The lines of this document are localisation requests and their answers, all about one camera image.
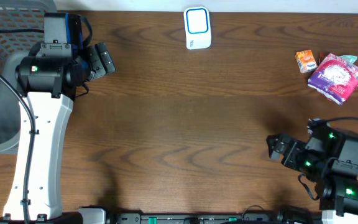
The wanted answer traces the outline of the purple red snack bag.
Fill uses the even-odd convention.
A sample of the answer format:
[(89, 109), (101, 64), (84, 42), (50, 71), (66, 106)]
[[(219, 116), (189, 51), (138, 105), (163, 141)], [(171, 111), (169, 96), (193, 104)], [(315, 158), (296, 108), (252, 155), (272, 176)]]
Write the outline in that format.
[(309, 77), (308, 86), (341, 105), (358, 87), (358, 66), (328, 54)]

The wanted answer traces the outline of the small orange tissue pack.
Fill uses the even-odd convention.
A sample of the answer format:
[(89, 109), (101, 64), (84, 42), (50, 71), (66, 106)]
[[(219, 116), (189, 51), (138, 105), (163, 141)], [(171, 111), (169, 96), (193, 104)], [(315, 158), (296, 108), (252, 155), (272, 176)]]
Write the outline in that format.
[(295, 60), (301, 73), (312, 72), (318, 65), (311, 50), (303, 50), (295, 54)]

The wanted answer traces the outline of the mint green snack packet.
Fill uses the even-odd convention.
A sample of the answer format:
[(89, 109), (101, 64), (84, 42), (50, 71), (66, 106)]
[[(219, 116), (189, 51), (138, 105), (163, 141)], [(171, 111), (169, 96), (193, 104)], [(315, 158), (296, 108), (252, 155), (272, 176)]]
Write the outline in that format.
[(345, 61), (349, 63), (355, 63), (358, 59), (358, 56), (355, 55), (342, 55), (340, 58), (344, 59)]

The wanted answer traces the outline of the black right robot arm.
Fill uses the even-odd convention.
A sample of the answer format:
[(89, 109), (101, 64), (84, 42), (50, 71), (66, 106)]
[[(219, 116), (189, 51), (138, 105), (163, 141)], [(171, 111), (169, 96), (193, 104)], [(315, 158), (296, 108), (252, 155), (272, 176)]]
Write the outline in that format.
[(329, 119), (309, 119), (307, 142), (287, 134), (267, 136), (269, 157), (315, 184), (314, 190), (304, 188), (321, 210), (306, 217), (281, 212), (279, 222), (358, 223), (358, 134), (330, 124)]

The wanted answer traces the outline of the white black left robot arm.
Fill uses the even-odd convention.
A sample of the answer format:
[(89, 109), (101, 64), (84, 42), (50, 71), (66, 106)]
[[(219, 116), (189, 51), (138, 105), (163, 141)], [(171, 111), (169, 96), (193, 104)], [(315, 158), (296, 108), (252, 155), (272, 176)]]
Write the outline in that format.
[(113, 222), (104, 208), (88, 206), (64, 212), (60, 174), (65, 131), (76, 89), (115, 71), (102, 42), (91, 45), (77, 14), (44, 15), (43, 41), (35, 44), (15, 69), (11, 88), (21, 113), (16, 169), (0, 223)]

